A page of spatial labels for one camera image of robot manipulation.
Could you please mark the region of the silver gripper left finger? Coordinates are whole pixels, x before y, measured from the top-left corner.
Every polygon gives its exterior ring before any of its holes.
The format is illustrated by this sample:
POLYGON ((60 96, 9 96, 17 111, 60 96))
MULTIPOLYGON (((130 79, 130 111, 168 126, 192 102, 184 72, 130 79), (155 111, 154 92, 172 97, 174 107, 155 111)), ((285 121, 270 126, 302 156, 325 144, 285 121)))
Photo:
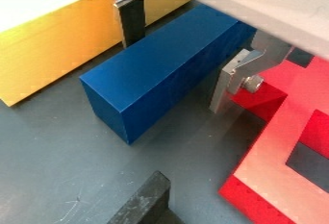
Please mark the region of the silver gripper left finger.
POLYGON ((144 0, 115 0, 120 28, 123 34, 123 47, 128 47, 146 36, 144 0))

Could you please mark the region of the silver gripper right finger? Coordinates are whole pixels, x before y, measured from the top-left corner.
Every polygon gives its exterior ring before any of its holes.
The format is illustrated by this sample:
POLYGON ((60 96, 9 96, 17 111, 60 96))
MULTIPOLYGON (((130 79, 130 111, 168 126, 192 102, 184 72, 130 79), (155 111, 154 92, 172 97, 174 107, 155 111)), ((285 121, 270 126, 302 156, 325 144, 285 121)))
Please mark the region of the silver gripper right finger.
POLYGON ((250 93, 259 89, 263 83, 259 73, 277 66, 291 50, 289 43, 263 31, 255 32, 250 50, 243 49, 220 69, 210 103, 214 113, 223 110, 228 98, 241 88, 250 93))

